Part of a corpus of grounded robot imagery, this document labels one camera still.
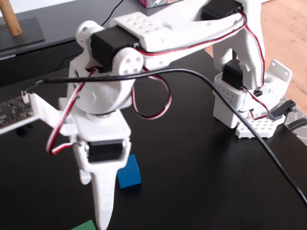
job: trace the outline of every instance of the box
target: box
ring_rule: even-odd
[[[139,0],[146,8],[170,4],[182,0]]]

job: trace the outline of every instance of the black desk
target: black desk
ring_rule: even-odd
[[[211,79],[217,73],[204,51],[176,65]],[[303,203],[258,142],[238,139],[214,119],[209,87],[186,74],[166,79],[174,99],[161,119],[144,121],[131,108],[123,110],[142,185],[128,190],[116,185],[109,230],[307,229]],[[28,83],[0,89],[0,98]],[[44,85],[36,92],[56,106],[65,87]],[[164,89],[152,80],[138,81],[136,93],[142,111],[166,101]],[[41,121],[33,126],[25,138],[14,132],[0,136],[0,229],[70,230],[94,220],[91,185],[80,183],[72,151],[49,156],[45,144],[51,128]],[[267,143],[306,194],[307,147],[285,126]]]

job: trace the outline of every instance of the wooden block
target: wooden block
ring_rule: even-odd
[[[0,0],[0,10],[3,14],[3,18],[10,30],[12,36],[21,34],[23,31],[18,23],[16,15],[13,11],[10,0]]]

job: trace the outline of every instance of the red and white wire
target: red and white wire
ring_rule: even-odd
[[[267,117],[267,116],[270,114],[270,111],[269,111],[268,107],[267,107],[262,101],[260,101],[255,95],[253,95],[250,91],[248,91],[246,87],[243,86],[243,88],[246,90],[246,92],[248,92],[248,93],[250,94],[250,96],[251,96],[256,102],[258,102],[259,104],[261,104],[261,105],[266,109],[266,111],[268,112],[268,113],[265,114],[265,115],[261,115],[261,116],[258,116],[258,117],[254,117],[252,111],[250,110],[249,112],[250,112],[252,118],[256,121],[256,120],[259,120],[259,119],[262,119],[262,118]]]
[[[163,108],[162,111],[160,111],[159,113],[155,114],[155,115],[151,115],[151,116],[146,116],[146,115],[142,115],[139,110],[138,110],[138,107],[136,105],[136,100],[135,100],[135,90],[134,90],[134,86],[132,86],[132,90],[131,90],[131,96],[132,96],[132,106],[133,106],[133,109],[134,111],[136,112],[136,114],[143,118],[143,119],[146,119],[146,120],[155,120],[155,119],[158,119],[160,117],[162,117],[169,109],[171,103],[172,103],[172,93],[171,93],[171,90],[170,90],[170,87],[168,85],[168,83],[160,76],[150,76],[149,77],[150,79],[153,79],[153,80],[157,80],[157,81],[160,81],[166,88],[167,92],[168,92],[168,101],[165,105],[165,107]]]
[[[92,76],[95,72],[96,72],[96,69],[94,69],[89,76]],[[47,142],[47,145],[46,145],[46,150],[47,150],[48,153],[50,153],[52,155],[56,155],[60,151],[62,151],[63,149],[69,148],[73,145],[73,143],[64,143],[64,144],[61,144],[58,147],[53,149],[55,139],[58,136],[59,131],[61,130],[61,127],[62,127],[64,121],[66,120],[68,114],[70,113],[70,111],[71,111],[71,109],[72,109],[72,107],[73,107],[73,105],[74,105],[74,103],[75,103],[75,101],[78,97],[78,94],[82,90],[84,85],[85,85],[85,82],[80,83],[76,87],[76,89],[73,92],[71,98],[69,99],[60,119],[58,120],[57,124],[55,125],[55,127],[53,128],[53,130],[52,130],[52,132],[49,136],[49,139],[48,139],[48,142]]]
[[[257,50],[258,50],[258,54],[259,54],[259,57],[260,57],[260,60],[261,60],[261,86],[260,88],[263,87],[264,85],[264,73],[265,73],[265,59],[264,59],[264,56],[263,56],[263,52],[262,52],[262,49],[261,49],[261,45],[260,45],[260,42],[257,38],[257,36],[252,32],[252,30],[248,27],[248,25],[245,26],[244,28],[247,33],[254,39],[256,45],[257,45]]]

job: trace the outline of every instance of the perforated plate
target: perforated plate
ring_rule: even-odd
[[[253,119],[249,119],[248,122],[252,125],[252,127],[260,134],[262,138],[270,138],[274,135],[276,128],[278,125],[284,123],[286,117],[283,117],[277,121],[272,121],[269,118],[259,119],[254,121]],[[236,128],[236,136],[238,138],[253,138],[255,137],[250,130],[241,122]]]

